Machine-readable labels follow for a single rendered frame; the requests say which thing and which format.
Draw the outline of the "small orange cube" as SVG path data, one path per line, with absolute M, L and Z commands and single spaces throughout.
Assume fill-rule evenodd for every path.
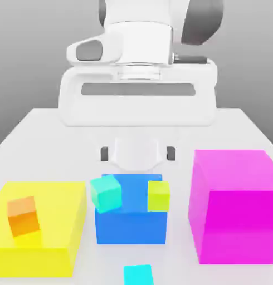
M 7 217 L 14 237 L 40 229 L 34 196 L 8 201 Z

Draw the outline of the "large magenta box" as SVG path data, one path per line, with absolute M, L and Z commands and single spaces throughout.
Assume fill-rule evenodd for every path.
M 188 219 L 200 264 L 273 264 L 273 160 L 196 150 Z

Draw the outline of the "large yellow box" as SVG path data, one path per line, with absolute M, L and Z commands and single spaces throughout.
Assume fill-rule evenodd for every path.
M 33 196 L 40 230 L 13 237 L 10 200 Z M 66 278 L 74 271 L 87 212 L 84 182 L 7 182 L 0 190 L 0 278 Z

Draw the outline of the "small cyan cube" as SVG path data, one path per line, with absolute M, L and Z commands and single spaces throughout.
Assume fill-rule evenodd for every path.
M 154 285 L 152 266 L 150 264 L 125 266 L 124 285 Z

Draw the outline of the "small teal cube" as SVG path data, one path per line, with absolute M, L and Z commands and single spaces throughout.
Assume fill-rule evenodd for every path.
M 105 213 L 122 206 L 121 185 L 113 174 L 90 181 L 91 200 L 99 213 Z

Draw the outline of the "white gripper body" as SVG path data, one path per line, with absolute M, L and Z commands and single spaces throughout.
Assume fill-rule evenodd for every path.
M 206 126 L 217 77 L 212 60 L 75 66 L 61 79 L 58 110 L 67 126 Z

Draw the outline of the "large blue box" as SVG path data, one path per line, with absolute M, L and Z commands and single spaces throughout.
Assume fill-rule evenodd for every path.
M 122 206 L 108 212 L 95 210 L 97 244 L 165 244 L 167 212 L 149 212 L 149 181 L 162 174 L 114 174 L 122 188 Z

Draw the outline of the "small lime cube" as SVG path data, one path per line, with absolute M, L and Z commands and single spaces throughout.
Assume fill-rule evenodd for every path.
M 170 189 L 167 181 L 148 181 L 148 211 L 168 212 Z

